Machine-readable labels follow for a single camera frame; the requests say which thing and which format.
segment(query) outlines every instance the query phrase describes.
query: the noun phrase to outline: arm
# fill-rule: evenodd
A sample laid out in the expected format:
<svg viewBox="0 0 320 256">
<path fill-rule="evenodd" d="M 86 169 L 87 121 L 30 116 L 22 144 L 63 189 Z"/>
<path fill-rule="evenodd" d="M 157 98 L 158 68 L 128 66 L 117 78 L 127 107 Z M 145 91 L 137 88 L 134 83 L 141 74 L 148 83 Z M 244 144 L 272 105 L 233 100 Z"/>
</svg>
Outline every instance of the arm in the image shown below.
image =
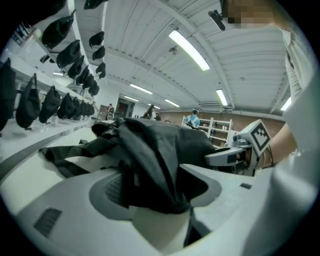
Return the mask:
<svg viewBox="0 0 320 256">
<path fill-rule="evenodd" d="M 290 153 L 297 149 L 297 143 L 289 127 L 285 124 L 270 142 L 273 162 L 278 163 L 285 159 Z M 271 164 L 271 159 L 264 153 L 259 161 L 258 168 L 267 167 Z"/>
<path fill-rule="evenodd" d="M 200 120 L 199 119 L 194 122 L 194 126 L 195 126 L 195 128 L 198 128 L 200 126 Z"/>
</svg>

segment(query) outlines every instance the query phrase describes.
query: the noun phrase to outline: wall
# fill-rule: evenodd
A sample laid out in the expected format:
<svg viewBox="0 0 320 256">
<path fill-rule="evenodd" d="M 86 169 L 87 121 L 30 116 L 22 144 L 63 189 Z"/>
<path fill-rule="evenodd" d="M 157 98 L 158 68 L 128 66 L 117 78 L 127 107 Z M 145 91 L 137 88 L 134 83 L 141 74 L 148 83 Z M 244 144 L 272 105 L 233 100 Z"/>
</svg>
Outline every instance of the wall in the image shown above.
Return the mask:
<svg viewBox="0 0 320 256">
<path fill-rule="evenodd" d="M 133 108 L 132 117 L 134 118 L 135 115 L 142 117 L 145 114 L 145 112 L 148 110 L 148 108 L 149 108 L 149 106 L 136 103 Z"/>
<path fill-rule="evenodd" d="M 161 120 L 165 121 L 169 119 L 172 124 L 181 125 L 183 116 L 190 115 L 190 112 L 160 112 Z M 218 114 L 218 113 L 209 113 L 209 112 L 201 112 L 198 117 L 200 119 L 210 119 L 214 118 L 220 121 L 230 121 L 232 119 L 233 127 L 232 129 L 240 132 L 246 126 L 251 124 L 252 122 L 261 119 L 268 129 L 270 136 L 274 137 L 280 129 L 284 126 L 283 121 L 268 119 L 268 118 L 259 118 L 253 116 L 245 116 L 238 114 Z"/>
<path fill-rule="evenodd" d="M 98 109 L 100 109 L 100 105 L 109 106 L 111 103 L 114 109 L 116 109 L 119 99 L 119 87 L 108 83 L 106 79 L 102 79 L 99 82 L 99 93 L 94 96 L 93 101 L 95 101 L 95 105 Z M 94 118 L 98 117 L 98 112 L 95 111 L 94 115 L 92 116 Z"/>
</svg>

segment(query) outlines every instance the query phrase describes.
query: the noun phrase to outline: vent grille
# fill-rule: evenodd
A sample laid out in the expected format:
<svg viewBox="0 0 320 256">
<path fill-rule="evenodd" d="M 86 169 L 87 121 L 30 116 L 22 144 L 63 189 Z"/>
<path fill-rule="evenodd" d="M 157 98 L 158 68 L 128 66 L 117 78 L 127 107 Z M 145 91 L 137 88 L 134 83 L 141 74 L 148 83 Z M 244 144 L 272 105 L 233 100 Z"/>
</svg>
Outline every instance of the vent grille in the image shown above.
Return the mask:
<svg viewBox="0 0 320 256">
<path fill-rule="evenodd" d="M 200 102 L 199 106 L 202 109 L 220 109 L 220 108 L 222 108 L 221 103 L 219 101 Z"/>
<path fill-rule="evenodd" d="M 61 213 L 62 211 L 54 208 L 45 210 L 41 217 L 33 225 L 34 228 L 47 238 L 56 225 Z"/>
</svg>

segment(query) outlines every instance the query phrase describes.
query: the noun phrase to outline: black fabric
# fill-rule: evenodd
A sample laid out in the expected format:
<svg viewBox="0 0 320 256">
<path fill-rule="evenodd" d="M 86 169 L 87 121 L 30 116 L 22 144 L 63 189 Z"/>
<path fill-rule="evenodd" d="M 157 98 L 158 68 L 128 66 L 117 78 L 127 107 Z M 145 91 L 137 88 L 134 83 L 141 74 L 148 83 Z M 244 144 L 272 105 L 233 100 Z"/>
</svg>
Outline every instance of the black fabric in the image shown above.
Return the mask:
<svg viewBox="0 0 320 256">
<path fill-rule="evenodd" d="M 102 71 L 101 74 L 99 75 L 99 79 L 105 78 L 106 77 L 106 71 Z"/>
<path fill-rule="evenodd" d="M 37 75 L 34 74 L 21 93 L 15 119 L 22 128 L 28 128 L 40 114 L 40 99 L 37 90 Z"/>
<path fill-rule="evenodd" d="M 92 86 L 89 88 L 88 92 L 90 93 L 91 96 L 96 96 L 99 92 L 99 86 L 97 84 L 97 81 L 94 81 Z"/>
<path fill-rule="evenodd" d="M 75 83 L 77 86 L 79 85 L 83 85 L 85 83 L 85 81 L 87 80 L 88 76 L 90 74 L 90 71 L 89 71 L 89 66 L 87 65 L 84 70 L 82 71 L 81 75 L 79 75 L 76 80 L 75 80 Z"/>
<path fill-rule="evenodd" d="M 74 112 L 74 104 L 73 101 L 70 97 L 70 94 L 67 93 L 62 102 L 61 102 L 61 106 L 57 111 L 57 116 L 60 119 L 64 119 L 69 117 L 70 115 L 72 115 L 72 113 Z"/>
<path fill-rule="evenodd" d="M 0 131 L 12 116 L 17 96 L 16 72 L 11 69 L 10 65 L 11 60 L 8 58 L 0 67 Z"/>
<path fill-rule="evenodd" d="M 74 10 L 70 16 L 62 17 L 52 22 L 44 30 L 41 41 L 46 47 L 53 49 L 67 37 L 74 22 L 75 11 L 76 10 Z"/>
<path fill-rule="evenodd" d="M 87 115 L 87 104 L 82 101 L 80 104 L 80 115 L 86 116 Z"/>
<path fill-rule="evenodd" d="M 60 69 L 63 69 L 65 66 L 75 62 L 80 55 L 80 40 L 75 40 L 58 54 L 56 57 L 56 64 Z"/>
<path fill-rule="evenodd" d="M 180 177 L 178 172 L 181 171 L 179 165 L 206 167 L 204 157 L 215 152 L 206 134 L 201 131 L 147 119 L 117 119 L 112 124 L 96 124 L 92 131 L 95 134 L 98 131 L 100 136 L 82 147 L 45 149 L 46 158 L 55 163 L 75 154 L 94 157 L 116 150 L 126 169 L 137 176 L 132 183 L 130 204 L 165 214 L 180 214 L 190 208 L 179 187 L 182 181 L 177 182 Z M 88 173 L 73 165 L 68 162 L 57 167 L 62 174 L 66 172 L 63 169 L 65 166 L 73 174 L 77 168 L 76 175 Z"/>
<path fill-rule="evenodd" d="M 77 97 L 74 97 L 72 103 L 73 103 L 73 113 L 72 113 L 71 117 L 75 117 L 76 118 L 76 117 L 80 116 L 80 112 L 81 112 L 81 110 L 80 110 L 80 102 L 79 102 Z"/>
<path fill-rule="evenodd" d="M 72 66 L 69 68 L 68 70 L 68 76 L 71 79 L 75 79 L 77 75 L 79 75 L 81 73 L 81 69 L 82 69 L 82 64 L 84 63 L 84 59 L 85 56 L 81 56 L 80 58 L 78 58 L 73 64 Z"/>
<path fill-rule="evenodd" d="M 41 63 L 45 63 L 49 58 L 50 58 L 49 55 L 44 55 L 44 56 L 40 59 L 40 62 L 41 62 Z"/>
<path fill-rule="evenodd" d="M 103 2 L 108 2 L 108 0 L 86 0 L 84 4 L 84 9 L 85 10 L 95 9 L 99 5 L 101 5 Z"/>
<path fill-rule="evenodd" d="M 93 54 L 92 54 L 92 60 L 97 60 L 97 59 L 101 59 L 105 56 L 106 54 L 106 49 L 104 46 L 101 46 L 98 50 L 96 50 Z"/>
<path fill-rule="evenodd" d="M 90 88 L 94 82 L 95 82 L 94 76 L 92 74 L 89 74 L 89 76 L 85 80 L 84 84 L 82 85 L 82 89 L 85 90 L 87 88 Z"/>
<path fill-rule="evenodd" d="M 51 86 L 42 103 L 41 111 L 39 114 L 40 123 L 45 124 L 48 119 L 57 112 L 60 103 L 61 98 L 59 92 L 54 86 Z"/>
<path fill-rule="evenodd" d="M 92 46 L 99 46 L 101 45 L 102 41 L 104 40 L 105 32 L 101 31 L 96 33 L 95 35 L 91 36 L 89 39 L 89 45 Z"/>
<path fill-rule="evenodd" d="M 95 70 L 95 73 L 100 73 L 106 71 L 106 64 L 104 62 L 102 62 Z"/>
<path fill-rule="evenodd" d="M 66 2 L 67 0 L 32 0 L 26 4 L 27 9 L 23 13 L 24 19 L 32 27 L 58 13 L 66 5 Z"/>
</svg>

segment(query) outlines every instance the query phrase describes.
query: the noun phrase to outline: ceiling beam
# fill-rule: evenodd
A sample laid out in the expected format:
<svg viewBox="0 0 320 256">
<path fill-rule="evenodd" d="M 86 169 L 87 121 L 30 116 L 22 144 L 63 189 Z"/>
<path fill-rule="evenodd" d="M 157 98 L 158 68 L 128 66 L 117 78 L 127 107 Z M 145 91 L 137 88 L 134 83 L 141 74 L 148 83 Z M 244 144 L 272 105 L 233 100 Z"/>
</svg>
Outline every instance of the ceiling beam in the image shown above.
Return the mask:
<svg viewBox="0 0 320 256">
<path fill-rule="evenodd" d="M 286 92 L 288 91 L 289 87 L 290 87 L 290 83 L 289 83 L 288 75 L 287 75 L 287 73 L 285 73 L 284 79 L 282 81 L 281 89 L 279 90 L 276 98 L 273 101 L 275 103 L 271 105 L 270 114 L 272 114 L 276 110 L 276 108 L 279 106 L 280 102 L 282 101 L 282 99 L 285 96 Z"/>
<path fill-rule="evenodd" d="M 128 62 L 131 62 L 131 63 L 137 65 L 138 67 L 146 70 L 147 72 L 155 75 L 156 77 L 162 79 L 167 84 L 172 85 L 173 87 L 178 89 L 181 93 L 185 94 L 189 99 L 191 99 L 193 101 L 194 104 L 196 104 L 198 107 L 200 107 L 199 104 L 198 104 L 198 99 L 196 97 L 194 97 L 191 93 L 189 93 L 185 89 L 183 89 L 178 83 L 172 81 L 165 74 L 161 73 L 160 71 L 156 70 L 155 68 L 151 67 L 150 65 L 144 63 L 141 60 L 136 59 L 135 57 L 129 56 L 129 55 L 123 53 L 123 52 L 111 49 L 109 47 L 105 48 L 105 52 L 107 54 L 113 55 L 115 57 L 118 57 L 120 59 L 126 60 Z"/>
<path fill-rule="evenodd" d="M 189 21 L 189 19 L 181 14 L 178 10 L 176 10 L 174 7 L 170 6 L 168 3 L 163 2 L 162 0 L 149 0 L 149 2 L 153 3 L 175 19 L 177 19 L 182 25 L 184 25 L 192 34 L 193 37 L 198 40 L 202 48 L 205 50 L 206 54 L 208 55 L 208 58 L 210 62 L 212 63 L 213 68 L 215 68 L 216 72 L 218 73 L 221 81 L 224 84 L 225 90 L 226 90 L 226 96 L 228 97 L 232 108 L 235 109 L 235 103 L 233 99 L 233 95 L 231 92 L 231 86 L 228 82 L 226 73 L 222 67 L 222 64 L 219 61 L 218 56 L 210 46 L 209 42 L 205 39 L 205 37 L 202 35 L 200 31 L 197 30 L 197 28 Z"/>
</svg>

